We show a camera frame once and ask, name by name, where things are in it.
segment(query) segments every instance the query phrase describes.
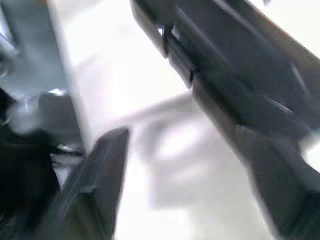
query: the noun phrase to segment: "gray surface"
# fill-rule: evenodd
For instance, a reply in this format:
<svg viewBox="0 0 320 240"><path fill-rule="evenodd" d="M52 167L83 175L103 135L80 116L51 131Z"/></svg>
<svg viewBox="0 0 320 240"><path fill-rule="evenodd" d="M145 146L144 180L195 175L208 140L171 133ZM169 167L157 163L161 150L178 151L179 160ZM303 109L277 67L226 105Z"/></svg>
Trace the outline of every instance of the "gray surface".
<svg viewBox="0 0 320 240"><path fill-rule="evenodd" d="M13 73L0 79L0 87L16 98L66 89L66 75L45 1L0 2L21 50Z"/></svg>

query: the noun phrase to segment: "white floor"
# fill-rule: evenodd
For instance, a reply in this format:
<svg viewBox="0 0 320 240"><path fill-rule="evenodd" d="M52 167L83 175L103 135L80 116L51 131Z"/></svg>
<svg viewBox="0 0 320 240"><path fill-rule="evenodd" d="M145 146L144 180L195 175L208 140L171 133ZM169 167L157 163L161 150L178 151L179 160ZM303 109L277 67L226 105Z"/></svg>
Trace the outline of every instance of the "white floor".
<svg viewBox="0 0 320 240"><path fill-rule="evenodd" d="M126 0L55 0L85 140L133 129L117 240L273 239L246 169Z"/></svg>

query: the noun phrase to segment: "white surface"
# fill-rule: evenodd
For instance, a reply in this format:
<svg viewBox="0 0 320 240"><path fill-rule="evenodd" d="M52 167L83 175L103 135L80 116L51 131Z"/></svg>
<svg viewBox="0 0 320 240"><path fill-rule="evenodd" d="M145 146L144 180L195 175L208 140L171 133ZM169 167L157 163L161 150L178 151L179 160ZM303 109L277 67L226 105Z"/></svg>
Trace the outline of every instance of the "white surface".
<svg viewBox="0 0 320 240"><path fill-rule="evenodd" d="M55 0L89 147L133 129L117 240L273 239L247 172L132 17L129 1Z"/></svg>

